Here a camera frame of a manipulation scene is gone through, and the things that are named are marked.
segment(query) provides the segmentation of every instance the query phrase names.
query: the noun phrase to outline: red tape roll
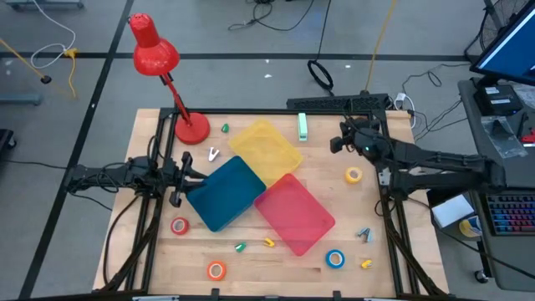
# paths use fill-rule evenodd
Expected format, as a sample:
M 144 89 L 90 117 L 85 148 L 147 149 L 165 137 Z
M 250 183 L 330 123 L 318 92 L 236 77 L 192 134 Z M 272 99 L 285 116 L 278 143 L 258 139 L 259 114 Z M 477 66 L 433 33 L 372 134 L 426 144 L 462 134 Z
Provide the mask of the red tape roll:
M 184 217 L 177 217 L 171 222 L 171 231 L 176 235 L 183 235 L 190 229 L 190 223 Z

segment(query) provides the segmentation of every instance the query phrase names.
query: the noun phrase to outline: colorful keyboard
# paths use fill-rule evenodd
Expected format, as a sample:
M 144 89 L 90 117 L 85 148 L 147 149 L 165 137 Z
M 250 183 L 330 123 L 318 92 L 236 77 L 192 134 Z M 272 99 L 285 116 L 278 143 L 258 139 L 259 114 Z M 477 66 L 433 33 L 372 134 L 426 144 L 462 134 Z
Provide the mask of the colorful keyboard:
M 535 235 L 535 194 L 485 195 L 495 235 Z

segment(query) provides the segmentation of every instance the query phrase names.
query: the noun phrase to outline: computer monitor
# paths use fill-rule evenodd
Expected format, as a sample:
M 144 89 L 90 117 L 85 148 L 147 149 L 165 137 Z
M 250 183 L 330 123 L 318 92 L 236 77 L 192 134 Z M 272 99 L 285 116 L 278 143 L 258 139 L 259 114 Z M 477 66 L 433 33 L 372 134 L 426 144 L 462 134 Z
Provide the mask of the computer monitor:
M 496 82 L 535 85 L 535 0 L 529 1 L 485 49 L 470 71 Z

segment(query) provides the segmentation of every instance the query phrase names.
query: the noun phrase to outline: yellow tape roll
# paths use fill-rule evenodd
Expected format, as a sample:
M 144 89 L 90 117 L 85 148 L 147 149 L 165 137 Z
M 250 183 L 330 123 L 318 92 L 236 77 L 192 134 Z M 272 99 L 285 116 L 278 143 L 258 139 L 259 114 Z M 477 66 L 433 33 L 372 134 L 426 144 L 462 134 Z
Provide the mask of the yellow tape roll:
M 345 171 L 345 180 L 349 184 L 355 184 L 358 183 L 360 180 L 362 180 L 362 171 L 358 167 L 350 167 Z

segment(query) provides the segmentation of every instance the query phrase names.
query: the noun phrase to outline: orange object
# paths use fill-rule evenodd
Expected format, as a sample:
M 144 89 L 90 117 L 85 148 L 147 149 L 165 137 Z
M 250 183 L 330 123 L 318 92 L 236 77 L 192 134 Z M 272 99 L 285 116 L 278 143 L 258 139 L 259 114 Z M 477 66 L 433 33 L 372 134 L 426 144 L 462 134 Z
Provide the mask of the orange object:
M 219 272 L 218 275 L 214 275 L 213 268 L 219 267 L 221 269 L 221 272 Z M 208 264 L 208 269 L 206 270 L 206 273 L 208 274 L 208 278 L 213 281 L 219 281 L 225 278 L 225 274 L 227 273 L 227 266 L 225 266 L 225 263 L 220 261 L 213 261 L 210 264 Z

